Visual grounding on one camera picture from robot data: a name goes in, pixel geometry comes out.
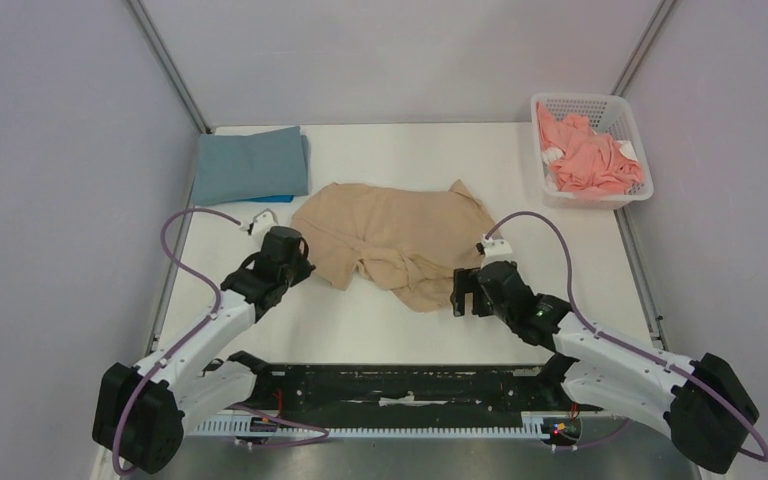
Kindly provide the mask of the beige t shirt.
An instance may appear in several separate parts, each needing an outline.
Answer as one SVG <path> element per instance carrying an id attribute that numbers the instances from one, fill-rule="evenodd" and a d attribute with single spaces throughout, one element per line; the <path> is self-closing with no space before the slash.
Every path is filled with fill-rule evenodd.
<path id="1" fill-rule="evenodd" d="M 449 306 L 455 270 L 481 264 L 476 245 L 494 224 L 461 181 L 442 191 L 332 183 L 290 222 L 332 287 L 360 276 L 420 313 Z"/>

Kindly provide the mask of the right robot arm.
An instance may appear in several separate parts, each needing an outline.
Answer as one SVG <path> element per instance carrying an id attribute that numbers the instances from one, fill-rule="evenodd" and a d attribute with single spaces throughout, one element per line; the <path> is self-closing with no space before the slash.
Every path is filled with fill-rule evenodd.
<path id="1" fill-rule="evenodd" d="M 759 418 L 726 360 L 711 353 L 694 360 L 585 325 L 570 302 L 533 292 L 513 262 L 455 270 L 451 303 L 457 316 L 467 307 L 495 316 L 551 352 L 537 382 L 545 405 L 572 401 L 643 424 L 712 473 L 728 472 Z"/>

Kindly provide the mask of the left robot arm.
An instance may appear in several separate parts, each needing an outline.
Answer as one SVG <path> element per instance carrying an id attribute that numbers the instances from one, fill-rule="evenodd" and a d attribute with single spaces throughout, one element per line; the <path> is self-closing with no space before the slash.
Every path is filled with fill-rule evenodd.
<path id="1" fill-rule="evenodd" d="M 215 371 L 209 362 L 231 340 L 259 322 L 315 267 L 302 234 L 272 226 L 261 247 L 220 283 L 210 282 L 214 300 L 169 344 L 127 366 L 115 363 L 103 374 L 91 437 L 115 457 L 120 475 L 135 469 L 162 470 L 184 436 L 204 420 L 243 401 L 267 405 L 272 379 L 228 360 Z"/>

